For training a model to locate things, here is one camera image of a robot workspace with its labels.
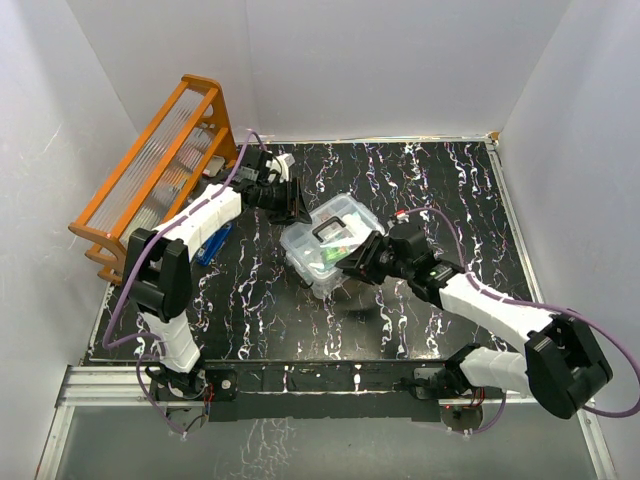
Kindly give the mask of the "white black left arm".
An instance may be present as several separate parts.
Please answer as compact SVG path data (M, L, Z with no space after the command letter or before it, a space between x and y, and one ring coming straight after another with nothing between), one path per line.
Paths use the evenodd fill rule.
M251 147L239 161L219 171L177 214L153 229L135 230L128 241L123 294L160 349L159 367L150 376L184 399L202 395L207 383L186 314L196 254L247 209L265 211L273 225L311 222L301 181L291 172L292 155Z

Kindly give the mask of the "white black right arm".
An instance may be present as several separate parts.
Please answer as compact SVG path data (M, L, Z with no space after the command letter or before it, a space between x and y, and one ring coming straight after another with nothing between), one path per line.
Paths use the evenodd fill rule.
M518 304L435 256L423 231L409 223L388 234L371 232L337 268L349 278L380 284L407 282L415 296L466 318L507 342L495 351L470 343L431 374L416 374L410 388L431 397L466 397L478 388L533 396L549 413L569 419L613 377L590 327L576 317Z

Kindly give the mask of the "green medicine carton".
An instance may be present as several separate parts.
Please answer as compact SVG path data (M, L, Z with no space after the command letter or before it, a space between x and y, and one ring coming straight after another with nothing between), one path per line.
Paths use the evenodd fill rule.
M349 254L347 247L328 247L322 251L323 262L335 264Z

